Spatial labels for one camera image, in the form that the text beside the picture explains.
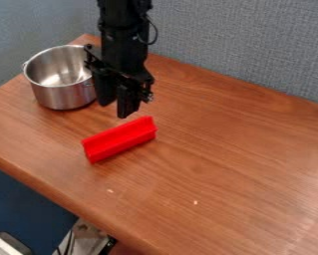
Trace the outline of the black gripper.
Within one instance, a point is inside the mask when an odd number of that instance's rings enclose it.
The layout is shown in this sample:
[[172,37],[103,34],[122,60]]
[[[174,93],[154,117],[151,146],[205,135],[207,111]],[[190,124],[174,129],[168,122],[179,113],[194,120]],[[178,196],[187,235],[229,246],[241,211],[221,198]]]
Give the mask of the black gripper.
[[104,29],[102,47],[84,45],[86,67],[94,75],[99,104],[104,107],[116,99],[118,117],[124,119],[139,110],[140,102],[152,100],[155,78],[146,67],[150,29]]

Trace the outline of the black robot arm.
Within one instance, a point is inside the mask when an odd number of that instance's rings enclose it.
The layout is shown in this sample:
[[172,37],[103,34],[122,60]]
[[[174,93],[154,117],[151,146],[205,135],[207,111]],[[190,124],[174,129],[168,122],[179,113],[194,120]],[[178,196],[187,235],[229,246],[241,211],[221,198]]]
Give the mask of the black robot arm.
[[92,73],[99,104],[118,102],[118,117],[124,119],[152,100],[155,78],[146,68],[150,40],[148,16],[152,0],[98,0],[102,49],[84,46],[86,67]]

